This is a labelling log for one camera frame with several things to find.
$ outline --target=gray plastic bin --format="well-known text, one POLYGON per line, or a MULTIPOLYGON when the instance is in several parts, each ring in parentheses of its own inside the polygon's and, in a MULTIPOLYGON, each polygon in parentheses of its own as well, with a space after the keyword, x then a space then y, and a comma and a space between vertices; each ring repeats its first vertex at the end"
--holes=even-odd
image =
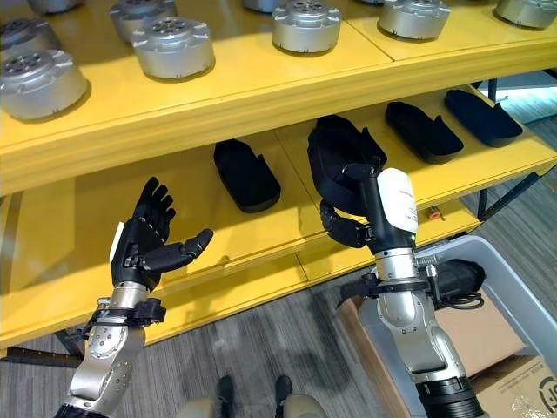
MULTIPOLYGON (((467 235, 418 252, 419 257, 433 254, 440 262, 461 259, 481 265, 486 271, 482 291, 493 300, 514 331, 528 345, 523 354, 539 354, 553 373, 556 373, 557 321, 489 242, 467 235)), ((376 345, 411 416, 426 417, 415 386, 399 357, 393 337, 379 319, 377 301, 366 300, 359 309, 359 318, 376 345)))

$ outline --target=cardboard box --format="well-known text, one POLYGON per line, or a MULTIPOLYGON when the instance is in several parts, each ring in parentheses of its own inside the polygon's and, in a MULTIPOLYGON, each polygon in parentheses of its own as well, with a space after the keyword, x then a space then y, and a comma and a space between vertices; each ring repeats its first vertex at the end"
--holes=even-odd
POLYGON ((502 361, 481 372, 472 384, 491 418, 557 416, 557 380, 539 356, 502 361))
MULTIPOLYGON (((492 301, 485 295, 484 299, 486 304, 481 309, 442 309, 436 313, 440 325, 453 340, 468 375, 484 370, 525 347, 492 301)), ((359 308, 362 303, 361 298, 346 300, 339 307, 339 315, 384 409, 392 418, 425 416, 415 387, 398 353, 394 353, 388 346, 388 340, 392 339, 392 336, 387 328, 382 324, 377 325, 377 318, 375 324, 363 324, 360 321, 359 308), (371 330, 376 331, 373 339, 376 344, 369 338, 368 331, 371 330)))

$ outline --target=black shoe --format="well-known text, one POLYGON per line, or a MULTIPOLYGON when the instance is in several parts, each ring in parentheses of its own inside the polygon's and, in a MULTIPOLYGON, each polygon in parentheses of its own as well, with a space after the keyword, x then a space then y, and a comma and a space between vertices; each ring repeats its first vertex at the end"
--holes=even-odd
POLYGON ((290 377, 282 374, 275 382, 275 401, 277 402, 276 418, 283 418, 283 405, 289 394, 292 394, 292 381, 290 377))
POLYGON ((218 379, 217 398, 222 418, 231 418, 234 406, 234 382, 229 374, 218 379))

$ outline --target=gray carpet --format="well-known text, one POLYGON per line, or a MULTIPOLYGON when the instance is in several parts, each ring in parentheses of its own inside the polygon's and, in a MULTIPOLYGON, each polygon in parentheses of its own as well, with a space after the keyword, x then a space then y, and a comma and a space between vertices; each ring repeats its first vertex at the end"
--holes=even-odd
MULTIPOLYGON (((504 105, 523 122, 555 111, 544 100, 530 104, 541 111, 521 111, 525 103, 513 107, 512 100, 504 105)), ((557 118, 530 128, 555 143, 557 118)), ((515 183, 494 187, 490 201, 515 183)), ((474 232, 495 245, 555 317, 556 185, 553 171, 474 232)), ((477 196, 465 201, 475 210, 477 196)), ((146 348, 113 417, 172 417, 187 399, 212 394, 224 374, 232 374, 238 388, 238 418, 272 417, 273 382, 281 373, 292 377, 295 391, 317 398, 331 418, 385 416, 335 314, 339 286, 358 276, 331 280, 146 348)), ((52 336, 25 346, 62 351, 52 336)), ((0 363, 0 416, 52 417, 71 376, 67 369, 0 363)))

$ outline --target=small orange object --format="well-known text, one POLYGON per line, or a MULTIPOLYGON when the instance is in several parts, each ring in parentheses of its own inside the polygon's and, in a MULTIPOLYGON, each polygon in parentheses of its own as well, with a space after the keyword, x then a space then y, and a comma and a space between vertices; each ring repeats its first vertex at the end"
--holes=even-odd
POLYGON ((441 210, 437 207, 437 206, 431 206, 427 208, 427 217, 429 219, 443 219, 443 214, 441 213, 441 210))

